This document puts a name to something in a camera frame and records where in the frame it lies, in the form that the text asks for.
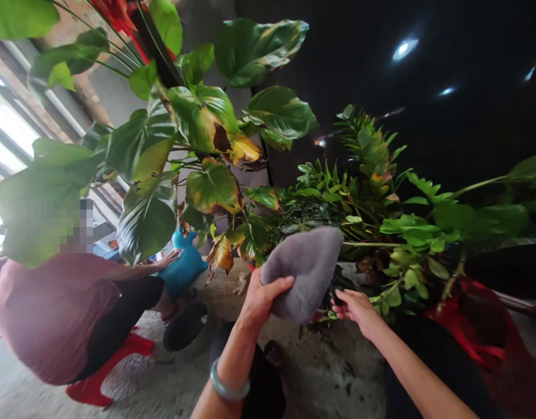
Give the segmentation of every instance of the gray felt cloth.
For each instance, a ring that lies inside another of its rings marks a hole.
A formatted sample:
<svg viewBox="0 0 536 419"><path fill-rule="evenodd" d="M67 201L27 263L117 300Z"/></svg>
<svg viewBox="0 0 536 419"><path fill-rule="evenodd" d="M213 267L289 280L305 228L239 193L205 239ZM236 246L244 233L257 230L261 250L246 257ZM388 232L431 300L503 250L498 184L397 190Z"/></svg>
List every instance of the gray felt cloth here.
<svg viewBox="0 0 536 419"><path fill-rule="evenodd" d="M289 236L274 249L260 281L269 284L293 275L295 283L274 300L273 314L296 325L310 323L328 290L342 243L338 228L319 227Z"/></svg>

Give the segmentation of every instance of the blue watering can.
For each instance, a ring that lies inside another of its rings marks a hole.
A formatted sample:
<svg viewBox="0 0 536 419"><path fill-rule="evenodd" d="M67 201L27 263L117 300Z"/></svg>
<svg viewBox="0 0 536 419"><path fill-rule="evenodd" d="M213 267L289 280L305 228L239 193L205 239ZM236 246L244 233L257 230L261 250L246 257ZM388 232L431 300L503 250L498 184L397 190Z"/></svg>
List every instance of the blue watering can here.
<svg viewBox="0 0 536 419"><path fill-rule="evenodd" d="M192 286L196 278L208 268L208 263L202 260L200 252L192 246L192 240L197 233L191 231L188 237L184 237L179 227L173 237L173 248L183 249L180 257L159 273L165 281L165 286L171 298L175 299L182 292Z"/></svg>

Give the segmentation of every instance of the plant pot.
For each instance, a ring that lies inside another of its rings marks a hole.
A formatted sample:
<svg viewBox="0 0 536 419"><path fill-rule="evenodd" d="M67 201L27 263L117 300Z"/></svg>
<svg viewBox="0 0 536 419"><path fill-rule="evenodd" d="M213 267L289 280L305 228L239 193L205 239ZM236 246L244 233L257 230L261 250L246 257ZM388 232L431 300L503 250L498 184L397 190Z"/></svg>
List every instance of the plant pot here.
<svg viewBox="0 0 536 419"><path fill-rule="evenodd" d="M216 324L216 316L208 304L194 300L173 318L165 331L163 346L171 355L195 358L208 347Z"/></svg>

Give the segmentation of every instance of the hand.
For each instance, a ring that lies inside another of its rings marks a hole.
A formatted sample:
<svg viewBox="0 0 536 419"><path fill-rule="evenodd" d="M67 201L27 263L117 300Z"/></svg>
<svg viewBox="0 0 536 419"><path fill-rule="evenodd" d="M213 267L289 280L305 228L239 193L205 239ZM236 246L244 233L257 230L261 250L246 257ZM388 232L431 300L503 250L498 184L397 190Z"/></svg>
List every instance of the hand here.
<svg viewBox="0 0 536 419"><path fill-rule="evenodd" d="M181 254L182 252L180 251L180 249L171 250L171 252L167 256L165 256L160 261L154 263L154 265L157 267L157 272L161 272L167 266L171 265L171 263L176 261Z"/></svg>
<svg viewBox="0 0 536 419"><path fill-rule="evenodd" d="M353 290L336 290L336 296L345 303L343 306L332 307L336 315L340 319L349 319L357 323L365 338L372 341L375 331L388 327L366 294Z"/></svg>
<svg viewBox="0 0 536 419"><path fill-rule="evenodd" d="M262 268L258 268L252 273L249 290L246 293L243 308L237 321L254 334L259 334L262 326L269 320L269 312L275 297L290 289L295 282L294 277L287 276L278 278L270 284L262 285L260 282L261 273Z"/></svg>

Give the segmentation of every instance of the red plastic bag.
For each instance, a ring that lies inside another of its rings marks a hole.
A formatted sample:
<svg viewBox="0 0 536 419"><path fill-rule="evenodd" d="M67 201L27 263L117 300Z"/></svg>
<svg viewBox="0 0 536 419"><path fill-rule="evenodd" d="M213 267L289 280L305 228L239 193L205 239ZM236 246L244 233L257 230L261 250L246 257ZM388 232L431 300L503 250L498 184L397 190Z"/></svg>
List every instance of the red plastic bag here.
<svg viewBox="0 0 536 419"><path fill-rule="evenodd" d="M447 329L477 363L492 397L505 413L536 417L536 366L499 297L470 279L462 293L426 317Z"/></svg>

